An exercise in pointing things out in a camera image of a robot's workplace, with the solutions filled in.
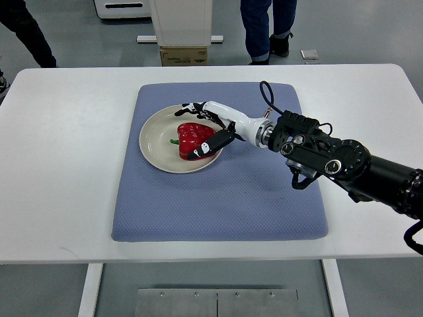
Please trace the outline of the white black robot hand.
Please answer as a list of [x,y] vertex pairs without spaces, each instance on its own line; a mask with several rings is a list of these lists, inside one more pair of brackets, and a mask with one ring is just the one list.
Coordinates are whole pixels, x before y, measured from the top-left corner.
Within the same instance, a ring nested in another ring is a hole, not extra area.
[[212,155],[236,138],[241,141],[249,141],[257,147],[265,147],[262,135],[266,126],[270,123],[266,118],[250,118],[234,108],[214,101],[183,104],[175,115],[181,116],[187,112],[199,115],[222,128],[188,153],[188,160]]

